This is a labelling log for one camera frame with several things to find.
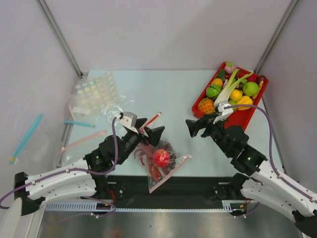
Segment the red toy pepper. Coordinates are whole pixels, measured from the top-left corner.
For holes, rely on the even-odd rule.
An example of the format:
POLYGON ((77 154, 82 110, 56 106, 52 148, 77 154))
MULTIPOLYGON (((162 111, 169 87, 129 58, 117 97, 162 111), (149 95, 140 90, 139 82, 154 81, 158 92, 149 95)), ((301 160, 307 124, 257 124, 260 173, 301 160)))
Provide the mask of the red toy pepper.
POLYGON ((170 154, 164 149, 157 149, 153 154, 153 161, 157 167, 164 168, 169 165, 170 154))

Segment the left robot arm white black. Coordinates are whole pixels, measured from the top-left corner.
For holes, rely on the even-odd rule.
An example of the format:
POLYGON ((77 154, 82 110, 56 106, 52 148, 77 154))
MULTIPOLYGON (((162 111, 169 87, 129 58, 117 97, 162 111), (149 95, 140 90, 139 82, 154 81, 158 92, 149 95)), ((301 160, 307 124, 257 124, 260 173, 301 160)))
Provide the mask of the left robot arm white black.
POLYGON ((109 193, 106 175, 127 160, 140 143, 157 146, 165 130, 164 126, 141 130, 146 118, 122 116, 118 121, 126 134, 119 137, 113 132, 78 161, 34 176, 16 174, 14 198, 22 201, 21 214, 29 215, 50 202, 75 197, 105 199, 109 193))

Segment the purple toy grapes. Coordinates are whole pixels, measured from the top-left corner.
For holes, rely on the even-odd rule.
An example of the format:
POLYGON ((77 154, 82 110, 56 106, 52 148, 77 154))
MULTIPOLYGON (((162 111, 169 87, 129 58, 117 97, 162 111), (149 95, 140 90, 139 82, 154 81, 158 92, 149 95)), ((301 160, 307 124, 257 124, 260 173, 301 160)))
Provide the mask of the purple toy grapes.
POLYGON ((159 142, 158 148, 159 149, 164 149, 170 154, 169 165, 164 167, 164 168, 161 168, 163 173, 165 175, 168 175, 175 168, 175 165, 176 165, 176 154, 175 154, 175 151, 174 151, 173 147, 171 146, 171 144, 168 141, 164 141, 164 140, 161 140, 159 142))

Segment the red toy lobster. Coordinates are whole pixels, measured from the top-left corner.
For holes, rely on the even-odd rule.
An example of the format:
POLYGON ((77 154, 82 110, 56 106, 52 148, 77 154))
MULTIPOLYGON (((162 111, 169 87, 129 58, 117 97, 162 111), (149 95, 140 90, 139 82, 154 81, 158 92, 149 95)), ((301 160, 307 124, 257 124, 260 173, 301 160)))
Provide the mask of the red toy lobster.
POLYGON ((162 179, 157 166, 154 164, 153 155, 154 147, 152 145, 139 144, 134 151, 134 158, 139 158, 141 164, 147 168, 147 172, 151 179, 155 182, 159 182, 162 179))

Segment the red dotted zip bag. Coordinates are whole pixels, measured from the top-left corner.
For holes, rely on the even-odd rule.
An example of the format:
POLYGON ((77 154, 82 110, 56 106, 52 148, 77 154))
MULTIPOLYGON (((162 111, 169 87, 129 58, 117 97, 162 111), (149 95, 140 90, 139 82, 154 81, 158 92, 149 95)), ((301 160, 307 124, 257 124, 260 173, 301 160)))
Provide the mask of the red dotted zip bag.
POLYGON ((174 150, 168 140, 162 139, 156 147, 140 143, 134 151, 134 158, 138 159, 145 169, 149 193, 153 193, 175 175, 192 155, 182 155, 174 150))

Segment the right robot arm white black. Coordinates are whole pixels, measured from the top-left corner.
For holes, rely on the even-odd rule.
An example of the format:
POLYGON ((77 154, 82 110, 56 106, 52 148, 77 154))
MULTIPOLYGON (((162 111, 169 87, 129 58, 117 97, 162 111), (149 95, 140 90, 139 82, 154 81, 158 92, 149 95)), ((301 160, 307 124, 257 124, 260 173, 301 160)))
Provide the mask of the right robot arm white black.
POLYGON ((203 129, 238 171, 229 185, 229 195, 242 196, 274 209, 294 222, 305 235, 317 236, 317 194, 273 166, 272 161, 248 144, 249 137, 240 126, 225 127, 213 116, 187 119, 191 137, 203 129))

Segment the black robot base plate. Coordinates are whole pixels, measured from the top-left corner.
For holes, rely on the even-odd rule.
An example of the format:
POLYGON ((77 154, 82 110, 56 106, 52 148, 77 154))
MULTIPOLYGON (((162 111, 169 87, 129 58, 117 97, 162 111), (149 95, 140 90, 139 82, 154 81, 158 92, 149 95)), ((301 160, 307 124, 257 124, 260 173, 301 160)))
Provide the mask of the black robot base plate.
POLYGON ((149 192, 146 176, 109 176, 92 197, 114 198, 122 209, 213 209, 223 200, 245 200, 230 177, 171 177, 149 192))

